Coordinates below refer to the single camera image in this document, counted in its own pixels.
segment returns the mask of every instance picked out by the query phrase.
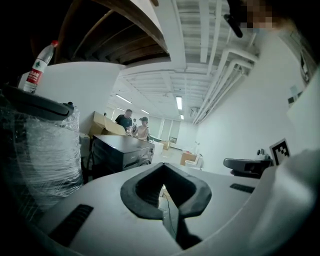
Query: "plastic water bottle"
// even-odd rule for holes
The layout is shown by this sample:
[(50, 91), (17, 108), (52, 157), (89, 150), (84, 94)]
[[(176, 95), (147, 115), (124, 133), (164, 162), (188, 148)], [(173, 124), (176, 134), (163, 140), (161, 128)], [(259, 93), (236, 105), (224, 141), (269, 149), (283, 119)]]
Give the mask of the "plastic water bottle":
[(57, 45), (58, 45), (58, 41), (53, 40), (50, 45), (48, 45), (46, 48), (44, 48), (40, 52), (24, 84), (23, 90), (25, 92), (32, 93), (32, 94), (36, 92), (41, 76), (43, 75), (46, 67), (51, 61)]

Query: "red bottle label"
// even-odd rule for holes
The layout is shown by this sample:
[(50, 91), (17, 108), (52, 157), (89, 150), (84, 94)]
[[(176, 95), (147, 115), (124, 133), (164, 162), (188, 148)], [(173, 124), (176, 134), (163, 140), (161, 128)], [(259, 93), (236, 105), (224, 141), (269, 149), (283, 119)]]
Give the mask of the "red bottle label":
[(32, 84), (38, 85), (42, 74), (43, 72), (33, 68), (29, 72), (28, 78), (26, 80)]

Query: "black shirt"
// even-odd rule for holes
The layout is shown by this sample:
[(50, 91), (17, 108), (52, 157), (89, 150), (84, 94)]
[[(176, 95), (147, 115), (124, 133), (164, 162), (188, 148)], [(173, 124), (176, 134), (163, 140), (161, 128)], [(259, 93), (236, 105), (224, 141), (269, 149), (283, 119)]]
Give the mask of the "black shirt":
[(115, 121), (117, 122), (118, 125), (121, 125), (125, 131), (127, 131), (127, 127), (132, 126), (131, 117), (125, 118), (124, 114), (120, 114)]

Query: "plastic wrap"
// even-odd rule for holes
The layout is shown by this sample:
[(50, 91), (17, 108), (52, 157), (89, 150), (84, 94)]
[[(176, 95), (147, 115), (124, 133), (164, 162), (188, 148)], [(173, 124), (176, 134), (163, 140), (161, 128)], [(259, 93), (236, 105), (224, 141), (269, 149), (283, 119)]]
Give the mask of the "plastic wrap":
[(1, 167), (19, 213), (36, 222), (83, 184), (79, 111), (48, 121), (0, 107)]

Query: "bottle cap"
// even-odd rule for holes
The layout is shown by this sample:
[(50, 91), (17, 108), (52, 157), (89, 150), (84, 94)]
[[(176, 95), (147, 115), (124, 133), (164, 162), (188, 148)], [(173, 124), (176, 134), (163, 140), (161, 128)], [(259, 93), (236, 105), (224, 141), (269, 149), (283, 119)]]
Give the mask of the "bottle cap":
[(58, 46), (58, 40), (52, 40), (51, 44), (52, 44), (54, 47), (57, 47), (57, 46)]

